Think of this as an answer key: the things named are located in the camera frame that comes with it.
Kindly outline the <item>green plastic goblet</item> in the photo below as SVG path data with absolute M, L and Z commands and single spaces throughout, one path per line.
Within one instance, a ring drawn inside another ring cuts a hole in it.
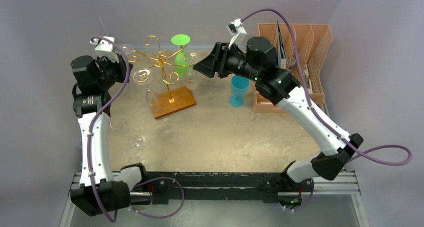
M 180 79 L 184 78 L 184 73 L 189 66 L 194 62 L 195 53 L 191 53 L 186 50 L 191 38 L 186 34 L 176 34 L 171 38 L 173 45 L 180 47 L 180 50 L 175 55 L 174 66 L 175 72 L 178 74 Z

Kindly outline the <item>clear glass back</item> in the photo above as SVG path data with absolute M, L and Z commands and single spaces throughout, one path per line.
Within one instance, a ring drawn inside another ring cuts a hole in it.
M 130 44 L 120 44 L 119 45 L 121 47 L 121 49 L 124 51 L 125 55 L 127 56 L 128 59 L 133 59 L 133 51 L 134 51 L 134 47 Z

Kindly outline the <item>clear flute wine glass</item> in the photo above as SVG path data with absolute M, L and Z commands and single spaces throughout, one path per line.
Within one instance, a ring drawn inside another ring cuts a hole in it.
M 133 75 L 133 80 L 136 84 L 146 88 L 145 100 L 152 112 L 159 111 L 162 107 L 161 101 L 157 93 L 152 89 L 151 82 L 153 81 L 153 71 L 149 68 L 136 70 Z

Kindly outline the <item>blue plastic goblet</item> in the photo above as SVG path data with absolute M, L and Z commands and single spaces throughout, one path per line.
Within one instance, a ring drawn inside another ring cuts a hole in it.
M 229 98 L 229 104 L 233 107 L 239 108 L 244 104 L 244 95 L 248 91 L 250 81 L 244 77 L 234 75 L 231 78 L 231 92 L 232 96 Z

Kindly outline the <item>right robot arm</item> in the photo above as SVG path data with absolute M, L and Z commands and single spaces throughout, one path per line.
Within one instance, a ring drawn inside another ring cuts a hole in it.
M 306 96 L 300 82 L 277 66 L 276 48 L 265 37 L 250 38 L 246 52 L 235 44 L 216 42 L 211 53 L 193 68 L 209 78 L 234 74 L 254 81 L 260 95 L 291 115 L 317 143 L 318 154 L 284 169 L 280 183 L 288 191 L 314 177 L 334 180 L 364 141 L 360 134 L 337 126 Z

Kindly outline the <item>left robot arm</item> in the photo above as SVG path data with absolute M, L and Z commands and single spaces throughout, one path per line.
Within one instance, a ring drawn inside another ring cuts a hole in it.
M 82 170 L 79 186 L 70 191 L 70 199 L 88 216 L 117 211 L 130 205 L 130 192 L 146 190 L 149 178 L 141 163 L 121 168 L 118 175 L 111 169 L 108 132 L 111 123 L 109 89 L 115 83 L 127 82 L 126 65 L 121 55 L 117 60 L 82 55 L 70 66 L 76 79 L 72 88 L 73 111 L 82 139 Z

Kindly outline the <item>gold wine glass rack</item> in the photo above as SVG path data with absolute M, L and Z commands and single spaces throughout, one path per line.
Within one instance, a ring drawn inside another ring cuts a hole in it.
M 128 61 L 130 63 L 135 63 L 138 60 L 138 56 L 143 56 L 153 61 L 153 64 L 151 66 L 146 67 L 148 69 L 151 69 L 152 73 L 154 68 L 160 69 L 161 81 L 165 84 L 166 91 L 157 94 L 161 102 L 161 109 L 158 111 L 151 111 L 154 119 L 157 120 L 195 106 L 196 100 L 192 91 L 189 90 L 186 86 L 171 89 L 171 85 L 175 85 L 179 81 L 184 79 L 184 77 L 182 79 L 179 78 L 179 75 L 175 72 L 176 68 L 174 66 L 175 55 L 180 50 L 180 47 L 177 46 L 178 50 L 174 53 L 170 55 L 165 55 L 162 53 L 160 40 L 155 35 L 147 36 L 144 39 L 144 45 L 150 46 L 154 40 L 157 43 L 158 50 L 158 53 L 156 55 L 149 56 L 146 53 L 134 49 L 132 53 L 133 58 L 130 58 Z

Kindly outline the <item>grey white folder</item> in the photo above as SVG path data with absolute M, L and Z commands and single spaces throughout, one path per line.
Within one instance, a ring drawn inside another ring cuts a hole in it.
M 276 22 L 276 26 L 277 26 L 277 37 L 278 37 L 278 42 L 277 42 L 278 65 L 281 69 L 286 70 L 287 69 L 287 55 L 286 55 L 286 51 L 285 51 L 283 36 L 282 36 L 282 33 L 281 33 L 281 29 L 280 29 L 280 23 L 278 21 Z

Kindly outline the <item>peach file organizer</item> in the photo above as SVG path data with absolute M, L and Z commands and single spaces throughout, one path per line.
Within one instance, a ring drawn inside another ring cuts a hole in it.
M 325 94 L 320 80 L 320 72 L 332 43 L 331 29 L 327 24 L 295 23 L 290 27 L 295 36 L 302 73 L 310 98 L 323 109 Z M 271 44 L 277 47 L 279 43 L 278 30 L 282 35 L 286 56 L 294 58 L 294 45 L 285 23 L 258 23 L 256 36 L 267 38 Z

